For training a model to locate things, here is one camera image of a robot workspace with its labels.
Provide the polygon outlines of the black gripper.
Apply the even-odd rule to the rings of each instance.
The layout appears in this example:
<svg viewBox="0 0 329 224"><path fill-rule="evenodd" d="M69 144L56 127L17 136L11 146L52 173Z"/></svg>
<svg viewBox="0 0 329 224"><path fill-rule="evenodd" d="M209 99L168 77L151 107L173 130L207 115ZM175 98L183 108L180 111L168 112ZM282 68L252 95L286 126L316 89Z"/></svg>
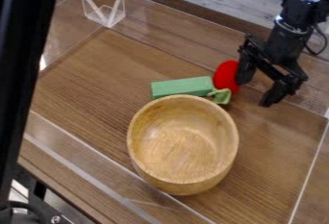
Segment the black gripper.
<svg viewBox="0 0 329 224"><path fill-rule="evenodd" d="M249 82L253 73L259 70L274 84L264 92L259 106L268 108L278 103L286 95L294 95L302 83L308 79L306 72L298 64L298 59L275 61L267 54L266 42L251 34L245 34L243 44L239 46L239 63L235 82L239 86Z"/></svg>

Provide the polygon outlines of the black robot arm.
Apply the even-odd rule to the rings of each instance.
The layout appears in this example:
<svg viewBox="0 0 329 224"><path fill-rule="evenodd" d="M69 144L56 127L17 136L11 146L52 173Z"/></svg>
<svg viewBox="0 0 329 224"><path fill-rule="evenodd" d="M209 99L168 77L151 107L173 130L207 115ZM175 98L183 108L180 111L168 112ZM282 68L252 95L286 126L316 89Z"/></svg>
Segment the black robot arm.
<svg viewBox="0 0 329 224"><path fill-rule="evenodd" d="M237 50L235 82L237 85L248 83L255 70L274 81L259 101L262 107L270 107L286 95L294 95L307 81L308 76L298 64L298 58L303 50L312 55L323 51L312 51L307 45L312 32L322 35L323 46L327 46L327 37L318 28L327 17L329 0L282 0L280 12L274 19L267 39L260 40L245 34L244 43Z"/></svg>

